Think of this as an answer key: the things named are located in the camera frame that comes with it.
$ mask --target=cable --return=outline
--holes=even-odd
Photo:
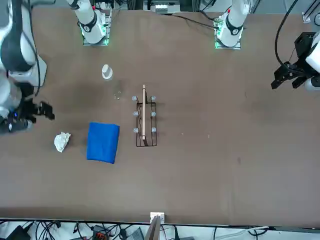
[[[199,10],[199,13],[202,13],[207,19],[214,21],[216,17],[209,17],[203,10]]]
[[[279,34],[280,31],[287,19],[287,17],[289,16],[290,12],[292,11],[292,9],[294,8],[294,6],[296,5],[296,3],[298,2],[298,0],[294,0],[294,2],[292,3],[292,5],[290,6],[290,8],[288,9],[288,11],[286,12],[282,22],[279,25],[278,31],[276,32],[275,35],[275,41],[274,41],[274,53],[275,53],[275,57],[277,59],[277,61],[281,64],[281,66],[283,66],[284,68],[286,68],[289,72],[293,73],[293,74],[297,74],[299,76],[303,76],[304,72],[303,71],[298,71],[298,70],[294,70],[289,68],[287,65],[285,65],[279,58],[279,54],[278,54],[278,39],[279,39]]]
[[[85,225],[87,225],[87,226],[88,226],[88,228],[90,228],[90,229],[91,229],[91,231],[93,231],[93,230],[94,230],[94,228],[95,228],[94,226],[89,226],[89,224],[88,224],[88,223],[86,223],[86,222],[85,222],[84,224],[85,224]]]
[[[255,4],[253,5],[253,7],[251,8],[251,14],[254,14],[257,10],[258,5],[260,4],[261,0],[256,0]]]
[[[240,235],[244,234],[245,232],[249,232],[250,230],[260,230],[260,229],[265,230],[265,229],[268,229],[268,228],[269,228],[268,226],[252,227],[252,228],[249,228],[249,229],[240,230],[240,231],[235,232],[235,233],[226,234],[226,235],[222,235],[222,236],[217,236],[216,239],[217,240],[222,240],[222,239],[226,239],[226,238],[233,238],[233,237],[240,236]]]
[[[265,230],[263,230],[262,232],[257,233],[257,231],[254,230],[254,234],[251,233],[250,231],[248,231],[248,233],[249,233],[251,236],[258,237],[258,236],[261,236],[261,235],[265,234],[267,231],[268,231],[268,229],[265,229]]]
[[[316,17],[320,14],[320,12],[318,12],[316,15],[314,15],[314,19],[313,19],[313,23],[314,25],[320,27],[320,25],[318,23],[316,23]]]
[[[217,0],[211,0],[211,1],[209,1],[208,4],[202,9],[202,11],[204,11],[210,4],[212,4],[212,5],[211,5],[211,7],[212,7],[212,6],[216,3],[216,1],[217,1]]]
[[[205,24],[205,23],[202,23],[202,22],[199,22],[199,21],[195,21],[193,19],[190,19],[190,18],[187,18],[185,16],[180,16],[180,15],[171,15],[173,17],[177,17],[177,18],[181,18],[181,19],[184,19],[184,20],[187,20],[187,21],[190,21],[190,22],[193,22],[193,23],[196,23],[196,24],[199,24],[199,25],[202,25],[202,26],[205,26],[207,28],[211,28],[211,29],[219,29],[217,26],[211,26],[211,25],[208,25],[208,24]]]
[[[55,238],[54,238],[54,237],[52,236],[52,234],[50,233],[50,228],[51,228],[55,223],[54,223],[53,221],[50,222],[48,225],[47,225],[46,222],[40,222],[40,223],[41,223],[41,225],[43,226],[43,230],[42,230],[42,232],[41,232],[41,234],[40,234],[39,239],[41,239],[42,234],[43,234],[42,240],[48,239],[48,238],[47,238],[47,235],[49,234],[50,239],[51,239],[51,240],[55,240]]]
[[[229,6],[224,12],[226,13],[231,7],[232,7],[232,5]]]
[[[161,225],[161,228],[162,228],[162,230],[163,230],[163,234],[164,234],[165,240],[168,240],[168,239],[167,239],[167,235],[166,235],[166,231],[165,231],[165,229],[164,229],[164,226]]]
[[[129,226],[127,226],[127,227],[125,227],[123,230],[127,230],[128,228],[130,228],[131,226],[133,226],[133,224],[131,224],[131,225],[129,225]],[[119,237],[120,236],[120,232],[119,232],[119,234],[118,235],[116,235],[114,238],[112,238],[112,240],[115,240],[117,237]]]
[[[214,233],[213,233],[213,240],[216,239],[216,232],[217,232],[217,227],[214,229]]]
[[[254,233],[255,233],[255,240],[258,240],[258,234],[257,234],[257,231],[256,230],[253,230]]]
[[[30,39],[27,37],[26,33],[24,33],[22,31],[22,33],[24,34],[24,37],[25,39],[27,40],[28,44],[30,45],[30,47],[32,48],[32,51],[34,53],[34,57],[36,59],[36,68],[38,70],[38,88],[34,94],[34,96],[38,96],[39,94],[39,91],[40,91],[40,85],[41,85],[41,76],[40,76],[40,65],[39,65],[39,58],[38,58],[38,51],[37,51],[37,46],[36,46],[36,43],[35,43],[35,36],[34,36],[34,29],[33,29],[33,24],[32,24],[32,16],[31,16],[31,10],[30,9],[30,14],[29,14],[29,19],[30,19],[30,29],[31,29],[31,35],[32,35],[32,38],[33,38],[33,44],[34,44],[34,47],[30,41]]]
[[[174,240],[180,240],[176,225],[173,225],[173,227],[174,227]]]

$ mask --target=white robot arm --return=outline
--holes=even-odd
[[[106,17],[99,10],[93,10],[89,0],[66,0],[74,10],[84,38],[90,44],[99,43],[105,36]]]
[[[274,72],[272,89],[284,81],[292,80],[294,89],[304,84],[309,91],[320,90],[320,31],[303,32],[294,42],[298,60],[291,64],[286,61]]]
[[[217,36],[223,45],[233,47],[238,43],[249,11],[248,0],[232,0],[230,11],[222,15],[223,26]]]

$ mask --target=blue towel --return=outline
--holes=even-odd
[[[115,163],[120,127],[91,122],[88,131],[86,159]]]

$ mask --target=brown table surface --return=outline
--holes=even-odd
[[[212,29],[121,11],[108,47],[84,47],[71,10],[35,9],[48,66],[39,99],[56,119],[0,138],[0,216],[148,222],[165,212],[168,223],[319,227],[319,93],[270,86],[282,18],[249,15],[242,50],[215,50]],[[289,16],[283,61],[307,28]],[[120,100],[103,64],[123,86]],[[132,96],[142,84],[157,97],[153,148],[135,146]],[[115,164],[86,160],[90,122],[120,125]],[[61,131],[72,134],[63,153],[53,143]]]

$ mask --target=crumpled paper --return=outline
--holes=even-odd
[[[69,142],[69,138],[70,138],[71,134],[70,133],[64,133],[61,132],[61,134],[58,134],[57,136],[55,136],[54,138],[54,145],[55,148],[62,153],[63,150],[65,149],[67,143]]]

